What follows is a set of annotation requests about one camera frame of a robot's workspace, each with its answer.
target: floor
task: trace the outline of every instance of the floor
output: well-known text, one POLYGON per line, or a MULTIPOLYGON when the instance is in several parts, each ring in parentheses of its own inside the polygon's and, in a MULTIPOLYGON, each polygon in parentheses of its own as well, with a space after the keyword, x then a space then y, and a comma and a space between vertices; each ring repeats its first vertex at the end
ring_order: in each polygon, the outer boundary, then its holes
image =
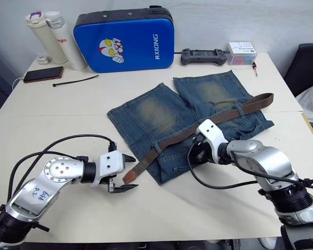
MULTIPOLYGON (((258 239, 241 239, 239 244, 222 240, 218 243, 207 241, 147 242, 147 243, 23 243, 20 250, 265 250, 258 239)), ((278 237, 275 250, 286 250, 281 237, 278 237)))

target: bottle cap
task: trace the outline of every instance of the bottle cap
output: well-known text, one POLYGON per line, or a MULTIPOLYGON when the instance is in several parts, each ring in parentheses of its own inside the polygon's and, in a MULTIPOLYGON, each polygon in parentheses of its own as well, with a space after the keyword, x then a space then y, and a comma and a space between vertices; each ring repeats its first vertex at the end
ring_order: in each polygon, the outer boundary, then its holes
POLYGON ((28 14, 25 17, 25 20, 26 20, 28 26, 31 26, 34 28, 40 27, 40 26, 43 26, 46 24, 45 15, 41 11, 36 11, 36 12, 28 14))
POLYGON ((46 16, 47 25, 52 29, 60 28, 65 24, 60 11, 47 11, 44 14, 46 16))

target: brown belt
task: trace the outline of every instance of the brown belt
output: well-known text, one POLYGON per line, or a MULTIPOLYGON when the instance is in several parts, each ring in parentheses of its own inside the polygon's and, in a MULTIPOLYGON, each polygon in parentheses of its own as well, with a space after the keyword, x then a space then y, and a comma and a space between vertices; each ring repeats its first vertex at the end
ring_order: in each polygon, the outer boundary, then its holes
MULTIPOLYGON (((265 93, 260 94, 252 99, 244 102, 241 106, 243 115, 253 113, 256 111, 259 111, 262 108, 268 107, 273 101, 273 94, 272 93, 265 93)), ((208 117, 207 119, 210 119, 213 121, 213 123, 218 124, 225 121, 232 120, 234 118, 240 117, 240 113, 237 108, 232 109, 230 111, 217 113, 211 117, 208 117)), ((195 123, 191 127, 189 127, 187 130, 181 132, 177 136, 174 136, 166 141, 162 141, 159 143, 159 148, 161 150, 164 150, 170 145, 179 143, 183 141, 184 139, 187 139, 189 136, 194 134, 196 132, 197 127, 200 125, 200 123, 195 123)), ((159 153, 155 148, 151 149, 150 152, 148 152, 145 157, 136 164, 130 171, 126 173, 126 175, 123 177, 124 183, 129 183, 133 181, 136 177, 138 177, 145 169, 148 168, 148 166, 158 157, 159 153)))

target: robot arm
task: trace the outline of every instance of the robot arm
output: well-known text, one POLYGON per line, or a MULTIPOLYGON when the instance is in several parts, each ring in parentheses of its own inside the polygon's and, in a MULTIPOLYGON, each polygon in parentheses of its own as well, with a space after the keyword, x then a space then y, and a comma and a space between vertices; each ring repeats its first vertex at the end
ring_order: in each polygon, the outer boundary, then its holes
POLYGON ((109 193, 120 193, 137 185, 116 187, 113 178, 125 170, 125 162, 134 161, 132 157, 119 151, 101 155, 95 162, 87 157, 73 160, 58 156, 47 161, 41 174, 28 181, 0 213, 0 249, 18 247, 32 228, 49 231, 39 225, 39 220, 57 200, 60 190, 77 183, 90 183, 91 187, 108 184, 109 193))
POLYGON ((244 172, 257 174, 254 176, 262 188, 259 193, 274 204, 275 212, 284 224, 281 232, 288 247, 313 249, 313 196, 299 182, 284 153, 255 140, 228 142, 211 120, 204 121, 196 134, 199 143, 209 145, 207 158, 210 161, 232 163, 244 172), (286 178, 294 183, 265 178, 264 175, 286 178))

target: charging cable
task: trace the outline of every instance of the charging cable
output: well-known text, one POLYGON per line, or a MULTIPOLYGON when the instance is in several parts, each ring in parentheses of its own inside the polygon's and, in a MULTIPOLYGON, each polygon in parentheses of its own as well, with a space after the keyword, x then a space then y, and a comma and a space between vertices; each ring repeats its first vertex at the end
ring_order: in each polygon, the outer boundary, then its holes
POLYGON ((13 91, 15 82, 16 82, 17 80, 22 81, 23 79, 24 79, 24 77, 18 77, 18 78, 16 78, 16 79, 14 80, 13 84, 11 85, 11 90, 13 91))

